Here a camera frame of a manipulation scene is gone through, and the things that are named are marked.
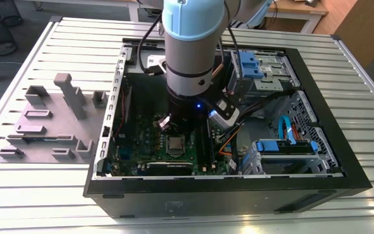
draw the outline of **open computer tower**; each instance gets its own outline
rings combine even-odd
[[[251,61],[241,67],[247,88],[242,113],[273,94],[294,90],[259,106],[225,145],[233,131],[209,119],[187,136],[160,131],[168,111],[165,76],[142,73],[137,45],[126,41],[121,48],[84,189],[110,217],[302,212],[371,187],[295,49],[217,50],[214,63],[223,56],[225,68],[213,85],[226,94],[235,90],[243,65],[235,56]],[[164,43],[149,42],[144,64],[160,61],[164,53]]]

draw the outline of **black wire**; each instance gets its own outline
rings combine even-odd
[[[266,26],[266,29],[269,29],[273,24],[275,23],[277,21],[277,16],[278,16],[278,4],[277,4],[277,1],[274,0],[273,1],[273,5],[274,5],[274,11],[273,11],[273,16],[270,18],[270,21],[269,21],[269,26]]]
[[[223,4],[225,4],[226,12],[227,12],[227,22],[230,22],[230,10],[229,10],[229,6],[227,6],[226,1],[223,1]]]
[[[227,79],[227,76],[229,76],[230,67],[231,67],[231,61],[230,61],[230,63],[229,63],[229,67],[227,67],[227,70],[226,70],[223,82],[226,82],[225,80]]]
[[[237,43],[237,39],[234,38],[233,32],[231,32],[231,28],[227,26],[227,31],[230,33],[230,37],[231,37],[231,41],[233,41],[233,45],[234,45],[234,49],[237,51],[237,57],[238,57],[238,72],[239,72],[239,82],[238,82],[238,87],[239,87],[239,99],[242,96],[241,90],[242,90],[242,70],[241,70],[241,56],[239,56],[239,48],[238,48],[238,43]]]
[[[144,8],[145,12],[148,13],[148,17],[156,17],[148,10]]]
[[[238,121],[237,121],[235,126],[231,127],[231,128],[226,131],[226,133],[223,133],[223,134],[219,136],[219,138],[225,138],[230,133],[233,133],[233,132],[241,127],[241,124],[245,122],[246,118],[247,118],[249,116],[251,116],[251,114],[253,114],[255,111],[261,110],[271,100],[274,100],[274,99],[277,99],[277,98],[279,98],[279,97],[291,95],[295,91],[297,91],[297,89],[289,89],[289,90],[286,90],[286,91],[283,91],[283,92],[273,93],[273,94],[270,94],[269,96],[266,96],[261,101],[253,103],[253,104],[241,112],[241,114],[239,114],[239,116],[238,116]]]
[[[218,46],[219,46],[219,53],[221,53],[221,64],[225,65],[225,51],[223,51],[223,43],[221,41],[221,37],[218,38]]]
[[[238,28],[242,24],[243,24],[243,23],[242,23],[242,22],[239,22],[239,23],[235,25],[235,28]]]
[[[142,64],[142,59],[141,59],[141,47],[142,47],[142,44],[144,44],[144,42],[145,42],[145,40],[146,40],[146,38],[148,38],[150,32],[153,31],[153,29],[154,29],[154,27],[156,27],[156,25],[157,25],[157,23],[158,23],[158,21],[160,21],[160,19],[161,19],[161,15],[162,15],[162,12],[161,12],[160,15],[157,16],[157,18],[156,18],[156,20],[154,20],[154,22],[153,22],[153,25],[150,25],[150,28],[148,29],[148,31],[146,31],[146,33],[145,33],[145,35],[144,35],[144,37],[142,37],[142,39],[141,39],[141,41],[140,41],[140,44],[138,44],[138,46],[137,46],[137,59],[140,60],[140,67],[141,67],[141,70],[142,70],[144,73],[148,73],[148,71],[146,71],[146,69],[145,69],[145,67],[144,67],[144,64]]]

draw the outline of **aluminum table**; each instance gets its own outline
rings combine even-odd
[[[0,148],[13,132],[30,85],[53,84],[57,72],[84,93],[109,90],[122,38],[150,24],[62,18],[49,22],[0,101]],[[327,105],[374,187],[374,83],[341,41],[327,35],[234,30],[241,45],[299,50]],[[229,34],[222,40],[231,44]],[[374,233],[374,188],[298,214],[112,219],[84,198],[88,165],[0,164],[0,230],[30,233]]]

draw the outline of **motherboard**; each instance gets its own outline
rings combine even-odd
[[[153,116],[137,115],[134,122],[134,136],[132,143],[116,147],[110,172],[114,176],[165,175],[174,168],[181,174],[206,176],[225,175],[227,172],[227,158],[213,159],[206,167],[199,166],[197,155],[195,134],[189,136],[168,136],[160,131],[157,120],[165,114]],[[221,130],[210,125],[211,142]]]

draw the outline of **blue cable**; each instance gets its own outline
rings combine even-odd
[[[293,135],[291,121],[290,121],[290,118],[287,116],[281,116],[279,120],[278,120],[278,136],[279,136],[279,139],[283,139],[283,130],[282,130],[283,122],[285,122],[285,126],[286,126],[287,139],[291,141],[291,145],[295,145],[297,142],[295,142],[294,135]]]

